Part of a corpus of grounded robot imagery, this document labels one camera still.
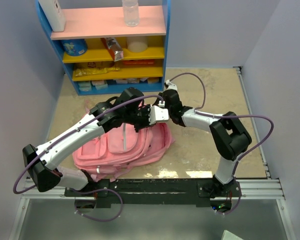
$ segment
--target shelf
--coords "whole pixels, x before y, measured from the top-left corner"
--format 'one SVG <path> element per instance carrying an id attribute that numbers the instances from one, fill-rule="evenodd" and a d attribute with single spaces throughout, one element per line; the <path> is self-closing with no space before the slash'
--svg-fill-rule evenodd
<path id="1" fill-rule="evenodd" d="M 92 91 L 79 91 L 79 95 L 99 95 L 99 94 L 120 94 L 123 90 L 127 88 L 136 88 L 141 92 L 160 92 L 163 90 L 163 85 L 161 82 L 148 84 L 147 82 L 141 82 L 138 84 L 109 84 L 105 89 L 97 90 L 94 86 L 92 86 Z"/>
<path id="2" fill-rule="evenodd" d="M 127 79 L 127 78 L 151 78 L 162 77 L 164 75 L 162 61 L 157 61 L 153 66 L 122 66 L 119 71 L 111 71 L 104 74 L 92 76 L 72 76 L 74 82 L 108 79 Z"/>
<path id="3" fill-rule="evenodd" d="M 117 41 L 123 49 L 124 60 L 140 60 L 140 59 L 164 59 L 164 41 L 162 36 L 148 36 L 148 48 L 143 52 L 131 52 L 127 49 L 126 37 L 117 37 Z M 86 39 L 88 50 L 81 56 L 69 56 L 64 53 L 63 62 L 70 63 L 86 63 L 112 61 L 108 50 L 101 42 L 100 38 Z"/>
<path id="4" fill-rule="evenodd" d="M 126 26 L 122 7 L 63 9 L 66 24 L 52 40 L 166 35 L 163 7 L 139 6 L 140 23 Z"/>

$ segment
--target pink bag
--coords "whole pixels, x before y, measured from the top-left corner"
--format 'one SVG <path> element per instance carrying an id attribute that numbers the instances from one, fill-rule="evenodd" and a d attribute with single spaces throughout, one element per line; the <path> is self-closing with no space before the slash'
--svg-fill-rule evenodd
<path id="1" fill-rule="evenodd" d="M 122 124 L 95 138 L 73 152 L 74 164 L 86 170 L 94 181 L 107 175 L 117 177 L 131 171 L 133 167 L 159 161 L 174 142 L 165 123 L 157 123 L 135 132 L 134 126 Z"/>

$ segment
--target blue bottom shelf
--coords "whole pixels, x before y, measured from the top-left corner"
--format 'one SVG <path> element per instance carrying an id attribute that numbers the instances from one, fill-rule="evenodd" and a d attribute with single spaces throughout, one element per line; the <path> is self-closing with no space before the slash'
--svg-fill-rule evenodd
<path id="1" fill-rule="evenodd" d="M 140 83 L 128 83 L 128 84 L 117 84 L 113 80 L 108 80 L 108 87 L 105 89 L 97 90 L 95 86 L 92 86 L 91 91 L 80 91 L 77 82 L 73 82 L 74 87 L 77 88 L 78 95 L 101 95 L 101 94 L 120 94 L 123 90 L 133 87 L 139 89 L 141 92 L 160 92 L 164 89 L 162 83 L 162 77 L 160 78 L 160 82 L 158 83 L 147 83 L 147 82 L 140 82 Z"/>

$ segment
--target pink shelf board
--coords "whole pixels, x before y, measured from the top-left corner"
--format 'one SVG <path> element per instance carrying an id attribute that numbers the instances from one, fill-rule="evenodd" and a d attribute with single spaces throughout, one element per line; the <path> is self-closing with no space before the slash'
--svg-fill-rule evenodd
<path id="1" fill-rule="evenodd" d="M 122 7 L 63 9 L 63 32 L 52 32 L 52 40 L 123 36 L 166 35 L 162 6 L 139 6 L 140 23 L 126 26 Z"/>

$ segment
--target white wall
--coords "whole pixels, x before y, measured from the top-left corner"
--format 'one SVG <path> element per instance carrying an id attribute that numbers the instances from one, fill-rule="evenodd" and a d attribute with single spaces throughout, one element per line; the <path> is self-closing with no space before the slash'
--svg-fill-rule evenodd
<path id="1" fill-rule="evenodd" d="M 121 0 L 59 0 L 62 8 L 122 6 Z M 158 5 L 160 0 L 139 0 Z M 242 66 L 279 0 L 171 0 L 167 67 Z"/>
<path id="2" fill-rule="evenodd" d="M 300 0 L 281 0 L 243 66 L 252 111 L 273 119 L 263 149 L 271 176 L 280 177 L 300 240 Z M 257 122 L 261 136 L 268 126 Z"/>
<path id="3" fill-rule="evenodd" d="M 22 148 L 42 143 L 63 70 L 41 30 L 34 1 L 0 1 L 0 240 L 6 240 L 20 196 Z"/>

